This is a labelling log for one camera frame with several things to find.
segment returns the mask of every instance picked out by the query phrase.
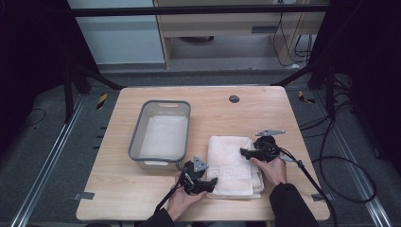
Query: black pole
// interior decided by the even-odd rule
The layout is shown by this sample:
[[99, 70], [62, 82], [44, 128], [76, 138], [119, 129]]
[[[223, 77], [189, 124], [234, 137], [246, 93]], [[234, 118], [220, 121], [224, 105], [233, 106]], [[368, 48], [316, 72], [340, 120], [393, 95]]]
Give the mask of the black pole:
[[262, 12], [320, 12], [331, 9], [349, 8], [348, 5], [330, 4], [288, 4], [288, 5], [236, 5], [236, 6], [195, 6], [195, 7], [152, 7], [115, 9], [71, 9], [52, 10], [45, 13], [74, 17], [141, 16], [215, 13], [262, 13]]

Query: white wall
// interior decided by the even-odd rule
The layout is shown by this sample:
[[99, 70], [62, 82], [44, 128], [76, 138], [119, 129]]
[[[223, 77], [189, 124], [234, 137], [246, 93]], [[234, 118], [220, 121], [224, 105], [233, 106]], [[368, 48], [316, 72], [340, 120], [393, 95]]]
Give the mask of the white wall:
[[[151, 0], [68, 0], [71, 9], [153, 7]], [[164, 63], [155, 16], [77, 18], [97, 64]]]

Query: black sleeve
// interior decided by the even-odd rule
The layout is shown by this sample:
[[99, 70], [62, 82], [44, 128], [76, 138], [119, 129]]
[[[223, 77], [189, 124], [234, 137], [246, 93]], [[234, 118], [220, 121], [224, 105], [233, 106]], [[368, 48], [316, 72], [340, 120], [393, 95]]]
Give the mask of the black sleeve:
[[161, 209], [156, 214], [152, 215], [149, 219], [142, 222], [139, 227], [174, 227], [174, 221], [171, 219], [171, 216], [168, 214], [165, 208]]
[[277, 227], [319, 226], [297, 188], [290, 183], [280, 183], [274, 187], [270, 203]]

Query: person's arm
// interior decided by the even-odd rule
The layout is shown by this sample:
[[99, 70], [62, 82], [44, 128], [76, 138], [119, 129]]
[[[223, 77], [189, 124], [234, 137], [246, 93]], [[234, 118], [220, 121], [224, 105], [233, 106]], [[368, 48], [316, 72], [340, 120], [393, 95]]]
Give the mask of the person's arm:
[[201, 201], [206, 196], [206, 193], [204, 191], [198, 195], [190, 196], [186, 194], [182, 187], [179, 187], [168, 199], [167, 209], [162, 208], [139, 226], [174, 226], [174, 221], [182, 216], [194, 203]]
[[160, 211], [156, 212], [149, 219], [139, 225], [139, 227], [154, 226], [174, 227], [174, 221], [165, 208], [162, 208]]
[[270, 194], [270, 204], [277, 227], [319, 226], [297, 188], [291, 183], [276, 185]]
[[297, 188], [287, 183], [285, 161], [276, 158], [265, 163], [251, 158], [251, 162], [260, 167], [269, 182], [275, 186], [270, 194], [270, 204], [277, 227], [319, 226]]

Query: black device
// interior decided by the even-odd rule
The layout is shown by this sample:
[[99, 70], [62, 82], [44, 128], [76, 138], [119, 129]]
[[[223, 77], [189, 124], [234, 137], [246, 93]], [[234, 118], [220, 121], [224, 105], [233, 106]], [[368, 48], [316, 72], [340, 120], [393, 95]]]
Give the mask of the black device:
[[206, 171], [207, 167], [198, 169], [195, 164], [188, 160], [183, 165], [183, 170], [181, 171], [179, 184], [183, 187], [183, 190], [189, 195], [191, 193], [199, 194], [202, 191], [213, 192], [216, 183], [218, 183], [218, 178], [212, 179], [210, 182], [202, 181], [201, 177]]
[[245, 156], [247, 160], [252, 157], [260, 161], [270, 162], [280, 155], [281, 149], [276, 145], [272, 136], [261, 136], [253, 142], [255, 150], [248, 150], [241, 148], [241, 155]]

